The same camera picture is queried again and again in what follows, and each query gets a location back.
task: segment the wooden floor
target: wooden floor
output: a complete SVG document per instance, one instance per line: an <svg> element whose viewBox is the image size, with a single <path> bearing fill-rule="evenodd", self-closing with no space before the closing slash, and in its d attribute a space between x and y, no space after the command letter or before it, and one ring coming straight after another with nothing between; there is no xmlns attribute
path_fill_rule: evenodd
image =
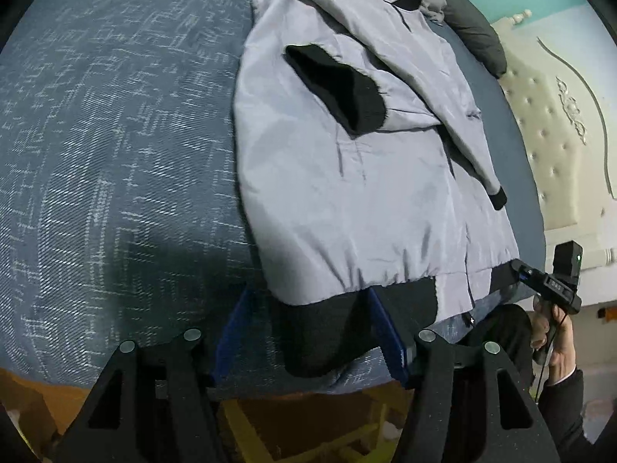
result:
<svg viewBox="0 0 617 463"><path fill-rule="evenodd" d="M67 430L88 392L74 386L31 382L0 369L0 402L7 411L20 413L20 428L39 454L53 437ZM394 404L400 404L403 412L410 400L408 392L395 383L366 393L242 400L242 407L277 460L333 440L364 423L371 409L370 397L386 395L392 400L394 395Z"/></svg>

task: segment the yellow chair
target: yellow chair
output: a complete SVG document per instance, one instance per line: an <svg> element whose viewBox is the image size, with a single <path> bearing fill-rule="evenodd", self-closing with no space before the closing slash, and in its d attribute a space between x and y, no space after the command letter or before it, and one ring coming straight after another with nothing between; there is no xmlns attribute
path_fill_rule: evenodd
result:
<svg viewBox="0 0 617 463"><path fill-rule="evenodd" d="M364 424L334 440L322 442L315 448L277 460L258 436L238 400L226 400L221 406L238 453L245 463L307 463L328 453L336 453L349 463L388 463L394 455L398 440L383 438L384 423L391 409L403 418L406 416L412 392L403 390L398 383L388 383L369 388L363 394L371 399L368 420ZM369 450L368 454L363 455L351 447L351 444L358 441Z"/></svg>

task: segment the upholstered headboard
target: upholstered headboard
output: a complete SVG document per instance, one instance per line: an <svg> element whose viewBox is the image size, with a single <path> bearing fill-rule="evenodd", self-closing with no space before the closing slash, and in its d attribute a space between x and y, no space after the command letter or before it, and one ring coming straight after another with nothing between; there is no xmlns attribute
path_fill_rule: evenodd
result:
<svg viewBox="0 0 617 463"><path fill-rule="evenodd" d="M607 127L593 90L558 55L558 44L524 38L514 26L531 12L493 24L504 45L508 71L499 80L523 135L544 218L547 265L555 245L578 241L583 267L613 262L598 246L599 220L611 199L606 169Z"/></svg>

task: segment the bed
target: bed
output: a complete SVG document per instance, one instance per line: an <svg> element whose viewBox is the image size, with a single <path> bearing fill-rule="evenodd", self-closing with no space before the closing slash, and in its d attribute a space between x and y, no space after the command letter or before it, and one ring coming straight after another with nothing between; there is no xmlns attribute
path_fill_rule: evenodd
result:
<svg viewBox="0 0 617 463"><path fill-rule="evenodd" d="M544 210L502 87L446 24L430 26L482 111L520 257L541 268ZM250 29L249 0L33 2L0 54L0 367L90 387L125 339L152 345L202 319L216 335L248 284L249 339L215 397L390 380L357 296L299 311L266 290L230 116ZM526 296L496 292L472 314ZM434 328L456 341L467 326Z"/></svg>

